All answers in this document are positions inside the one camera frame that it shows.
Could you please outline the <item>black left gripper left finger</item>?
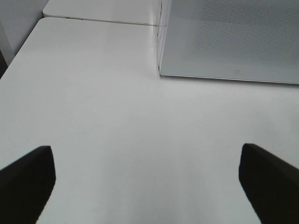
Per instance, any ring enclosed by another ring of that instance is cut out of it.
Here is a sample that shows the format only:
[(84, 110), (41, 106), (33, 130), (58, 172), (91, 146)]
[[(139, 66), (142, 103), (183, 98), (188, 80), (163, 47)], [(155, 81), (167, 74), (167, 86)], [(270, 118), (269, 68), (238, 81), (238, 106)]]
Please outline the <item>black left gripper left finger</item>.
[(0, 222), (35, 224), (56, 182), (50, 146), (40, 146), (0, 170)]

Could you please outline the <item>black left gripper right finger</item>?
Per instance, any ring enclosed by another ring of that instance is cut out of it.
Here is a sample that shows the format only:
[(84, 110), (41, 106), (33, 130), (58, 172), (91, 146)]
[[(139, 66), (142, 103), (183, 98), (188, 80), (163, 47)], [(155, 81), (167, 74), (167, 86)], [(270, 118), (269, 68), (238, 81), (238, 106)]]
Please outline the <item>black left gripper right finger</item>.
[(245, 143), (238, 177), (261, 223), (299, 222), (298, 168), (258, 145)]

